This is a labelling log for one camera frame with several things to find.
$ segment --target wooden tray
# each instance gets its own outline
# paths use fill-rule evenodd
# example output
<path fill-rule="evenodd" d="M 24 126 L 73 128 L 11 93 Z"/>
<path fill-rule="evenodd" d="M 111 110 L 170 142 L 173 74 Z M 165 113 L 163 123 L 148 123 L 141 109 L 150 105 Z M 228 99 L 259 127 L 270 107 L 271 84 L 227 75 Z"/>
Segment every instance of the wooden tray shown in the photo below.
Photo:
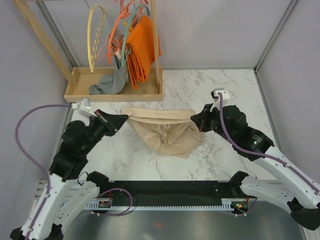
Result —
<path fill-rule="evenodd" d="M 90 95 L 89 88 L 92 84 L 97 84 L 104 74 L 113 74 L 114 67 L 95 67 L 94 72 L 90 72 L 89 67 L 74 67 L 72 75 L 77 82 L 76 88 L 68 84 L 64 98 L 67 102 L 79 102 L 82 98 L 88 98 L 92 102 L 161 102 L 163 100 L 163 79 L 162 67 L 160 69 L 160 82 L 157 86 L 156 68 L 150 69 L 148 80 L 139 84 L 137 90 L 133 90 L 130 83 L 126 83 L 124 88 L 115 95 Z"/>

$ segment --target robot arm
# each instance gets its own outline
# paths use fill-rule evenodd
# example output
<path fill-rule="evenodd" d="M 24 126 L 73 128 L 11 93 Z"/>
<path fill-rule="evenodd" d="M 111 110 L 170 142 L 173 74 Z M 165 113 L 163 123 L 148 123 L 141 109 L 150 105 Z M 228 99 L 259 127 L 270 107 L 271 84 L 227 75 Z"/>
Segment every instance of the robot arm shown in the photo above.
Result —
<path fill-rule="evenodd" d="M 80 113 L 89 117 L 89 126 L 72 121 L 62 135 L 63 142 L 49 169 L 48 184 L 27 222 L 14 229 L 13 240 L 62 240 L 65 230 L 84 206 L 105 190 L 109 179 L 101 173 L 90 173 L 87 182 L 69 202 L 61 207 L 65 196 L 87 164 L 87 154 L 104 136 L 113 136 L 127 121 L 127 115 L 111 115 L 101 110 L 86 109 L 89 102 L 81 102 Z"/>
<path fill-rule="evenodd" d="M 270 184 L 237 172 L 230 182 L 243 193 L 268 201 L 291 214 L 303 227 L 320 226 L 320 185 L 290 162 L 261 131 L 248 126 L 246 115 L 235 105 L 224 106 L 229 99 L 223 89 L 211 93 L 215 103 L 206 104 L 191 120 L 202 132 L 214 131 L 232 144 L 237 153 L 271 173 L 281 184 Z"/>

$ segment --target gray cloth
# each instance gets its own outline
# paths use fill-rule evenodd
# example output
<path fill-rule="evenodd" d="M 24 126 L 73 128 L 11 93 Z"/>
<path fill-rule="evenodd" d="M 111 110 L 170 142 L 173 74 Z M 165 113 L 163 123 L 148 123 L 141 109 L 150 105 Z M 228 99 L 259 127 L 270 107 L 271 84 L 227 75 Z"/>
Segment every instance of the gray cloth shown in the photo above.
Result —
<path fill-rule="evenodd" d="M 114 74 L 102 75 L 98 84 L 93 84 L 89 88 L 91 95 L 110 95 L 118 94 L 125 86 L 125 83 L 129 79 L 127 65 L 121 66 L 118 58 L 115 55 L 116 67 L 114 68 Z"/>

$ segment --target beige cloth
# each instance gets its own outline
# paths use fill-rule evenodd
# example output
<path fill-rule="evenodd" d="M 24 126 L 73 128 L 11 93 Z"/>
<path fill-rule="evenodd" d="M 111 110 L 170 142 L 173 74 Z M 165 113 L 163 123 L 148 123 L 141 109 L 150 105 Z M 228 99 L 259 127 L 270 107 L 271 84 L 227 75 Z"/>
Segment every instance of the beige cloth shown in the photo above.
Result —
<path fill-rule="evenodd" d="M 204 141 L 204 134 L 190 120 L 193 110 L 121 109 L 129 115 L 127 123 L 157 153 L 187 158 Z"/>

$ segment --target wooden frame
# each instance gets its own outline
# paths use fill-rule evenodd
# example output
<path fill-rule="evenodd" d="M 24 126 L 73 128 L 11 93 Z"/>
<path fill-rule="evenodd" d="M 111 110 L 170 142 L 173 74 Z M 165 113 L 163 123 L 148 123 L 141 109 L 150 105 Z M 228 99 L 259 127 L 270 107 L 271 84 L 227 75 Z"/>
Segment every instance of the wooden frame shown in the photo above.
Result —
<path fill-rule="evenodd" d="M 113 67 L 95 67 L 95 71 L 93 73 L 90 73 L 89 67 L 74 67 L 72 72 L 69 70 L 68 65 L 60 55 L 58 49 L 27 3 L 28 1 L 32 2 L 50 0 L 13 1 L 67 79 L 68 86 L 66 88 L 64 98 L 68 102 L 77 102 L 82 98 L 89 98 L 93 102 L 159 102 L 163 100 L 163 69 L 159 66 L 156 0 L 150 0 L 153 22 L 155 67 L 151 68 L 148 81 L 142 84 L 140 89 L 134 91 L 133 89 L 130 89 L 130 86 L 127 84 L 119 94 L 115 95 L 90 95 L 89 88 L 85 89 L 85 87 L 88 87 L 88 84 L 97 83 L 97 77 L 99 77 L 99 75 L 112 74 L 114 72 Z"/>

